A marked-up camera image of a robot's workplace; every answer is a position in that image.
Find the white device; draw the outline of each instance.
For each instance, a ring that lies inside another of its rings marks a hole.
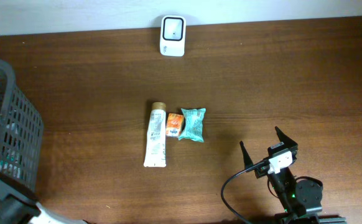
[[[166,56],[183,56],[187,21],[182,16],[165,16],[160,29],[160,52]]]

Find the tube cap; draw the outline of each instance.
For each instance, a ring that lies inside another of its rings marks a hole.
[[[166,104],[162,102],[155,102],[152,104],[152,110],[164,110],[166,111]]]

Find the gray plastic basket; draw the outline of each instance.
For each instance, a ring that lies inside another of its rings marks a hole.
[[[35,190],[44,125],[0,60],[0,172]]]

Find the wood grain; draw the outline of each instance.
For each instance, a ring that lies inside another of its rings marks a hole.
[[[40,111],[37,195],[96,223],[216,223],[234,215],[223,182],[277,143],[299,143],[297,176],[324,183],[323,214],[362,223],[362,17],[187,28],[185,56],[161,56],[159,29],[0,37],[0,58]],[[144,168],[153,101],[206,108],[204,143],[167,139]],[[282,212],[266,178],[226,189],[246,217]]]

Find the snack packet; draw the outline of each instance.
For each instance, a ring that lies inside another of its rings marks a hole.
[[[203,118],[205,117],[206,109],[181,110],[185,117],[185,128],[182,131],[179,140],[185,138],[203,142]]]
[[[166,136],[178,138],[181,133],[182,124],[182,115],[169,113],[169,118],[167,118]]]

